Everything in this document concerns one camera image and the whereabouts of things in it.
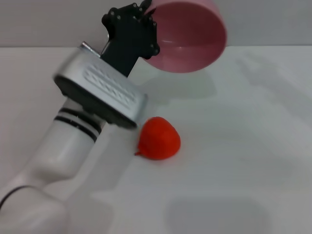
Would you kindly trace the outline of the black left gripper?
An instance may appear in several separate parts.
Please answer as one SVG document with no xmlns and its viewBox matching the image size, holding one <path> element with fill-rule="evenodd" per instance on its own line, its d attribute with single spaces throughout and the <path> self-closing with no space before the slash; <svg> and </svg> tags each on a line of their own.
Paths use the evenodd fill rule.
<svg viewBox="0 0 312 234">
<path fill-rule="evenodd" d="M 138 58 L 150 59 L 160 52 L 157 23 L 152 17 L 155 11 L 152 0 L 143 0 L 140 5 L 113 7 L 102 17 L 109 39 L 100 58 L 125 77 Z"/>
</svg>

